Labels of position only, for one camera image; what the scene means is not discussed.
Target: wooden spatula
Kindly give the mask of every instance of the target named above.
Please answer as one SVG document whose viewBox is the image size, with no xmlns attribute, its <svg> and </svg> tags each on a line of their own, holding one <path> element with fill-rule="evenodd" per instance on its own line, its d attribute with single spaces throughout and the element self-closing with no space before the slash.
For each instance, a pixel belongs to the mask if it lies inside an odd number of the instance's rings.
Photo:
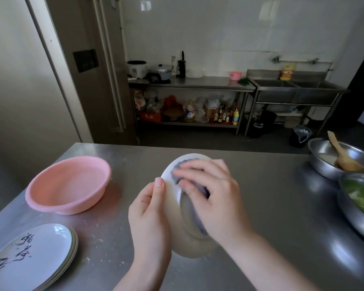
<svg viewBox="0 0 364 291">
<path fill-rule="evenodd" d="M 329 141 L 332 146 L 337 150 L 338 157 L 335 164 L 341 167 L 344 171 L 360 171 L 364 172 L 364 166 L 354 160 L 351 156 L 349 156 L 348 152 L 341 147 L 340 143 L 337 141 L 336 135 L 334 132 L 328 131 Z"/>
</svg>

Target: lower shelf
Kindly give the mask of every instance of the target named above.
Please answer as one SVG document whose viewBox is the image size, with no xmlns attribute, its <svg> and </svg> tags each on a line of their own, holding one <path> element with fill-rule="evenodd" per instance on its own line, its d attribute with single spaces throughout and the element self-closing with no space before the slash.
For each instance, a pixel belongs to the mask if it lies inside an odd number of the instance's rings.
<svg viewBox="0 0 364 291">
<path fill-rule="evenodd" d="M 192 126 L 192 127 L 211 127 L 211 128 L 237 128 L 237 125 L 233 124 L 211 124 L 211 123 L 199 123 L 199 122 L 180 122 L 180 121 L 170 121 L 170 122 L 151 122 L 151 121 L 138 121 L 142 124 L 165 124 L 170 126 Z"/>
</svg>

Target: red box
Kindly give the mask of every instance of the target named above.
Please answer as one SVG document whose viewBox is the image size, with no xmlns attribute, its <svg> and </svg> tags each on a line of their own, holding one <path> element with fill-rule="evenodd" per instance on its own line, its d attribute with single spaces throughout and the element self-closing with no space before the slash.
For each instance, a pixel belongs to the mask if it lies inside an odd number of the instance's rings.
<svg viewBox="0 0 364 291">
<path fill-rule="evenodd" d="M 161 122 L 162 115 L 160 113 L 141 112 L 140 119 L 143 121 Z"/>
</svg>

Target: pink container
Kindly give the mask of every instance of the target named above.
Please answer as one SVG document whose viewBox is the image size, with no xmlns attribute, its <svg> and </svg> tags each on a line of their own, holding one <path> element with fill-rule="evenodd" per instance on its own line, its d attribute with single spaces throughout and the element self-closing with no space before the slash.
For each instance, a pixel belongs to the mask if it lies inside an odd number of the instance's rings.
<svg viewBox="0 0 364 291">
<path fill-rule="evenodd" d="M 238 81 L 241 79 L 241 72 L 238 71 L 232 71 L 229 75 L 229 78 L 233 81 Z"/>
<path fill-rule="evenodd" d="M 31 181 L 25 200 L 38 211 L 74 215 L 101 199 L 111 174 L 109 164 L 98 157 L 65 159 L 49 166 Z"/>
</svg>

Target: green vegetables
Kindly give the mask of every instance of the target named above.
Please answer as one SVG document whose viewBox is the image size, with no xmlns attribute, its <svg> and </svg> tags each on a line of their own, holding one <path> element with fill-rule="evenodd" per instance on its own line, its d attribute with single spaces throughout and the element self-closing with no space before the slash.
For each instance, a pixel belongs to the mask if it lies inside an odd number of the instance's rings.
<svg viewBox="0 0 364 291">
<path fill-rule="evenodd" d="M 342 185 L 350 198 L 364 212 L 364 185 L 355 180 L 344 180 Z"/>
</svg>

